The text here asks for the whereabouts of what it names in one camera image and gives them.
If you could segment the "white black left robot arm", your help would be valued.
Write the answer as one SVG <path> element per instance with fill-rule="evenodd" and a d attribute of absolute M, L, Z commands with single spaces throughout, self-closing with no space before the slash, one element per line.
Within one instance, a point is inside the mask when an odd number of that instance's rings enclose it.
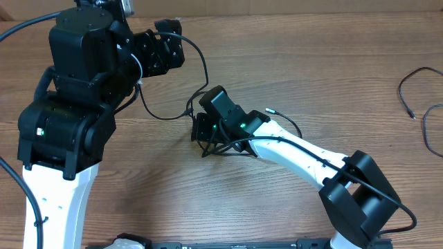
<path fill-rule="evenodd" d="M 25 248 L 80 248 L 87 202 L 124 99 L 144 77 L 183 64 L 177 20 L 133 33 L 130 1 L 78 1 L 48 36 L 53 65 L 18 119 L 18 159 L 32 196 Z"/>

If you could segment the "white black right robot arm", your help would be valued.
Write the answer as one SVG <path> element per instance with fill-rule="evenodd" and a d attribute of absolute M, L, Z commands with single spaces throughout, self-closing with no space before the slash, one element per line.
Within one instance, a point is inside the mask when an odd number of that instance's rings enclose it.
<path fill-rule="evenodd" d="M 281 127 L 266 113 L 246 113 L 222 86 L 204 93 L 203 112 L 193 124 L 192 140 L 214 147 L 204 155 L 229 149 L 269 160 L 294 172 L 319 194 L 336 233 L 331 239 L 300 240 L 306 248 L 391 248 L 381 230 L 396 212 L 400 198 L 373 158 L 317 147 Z"/>

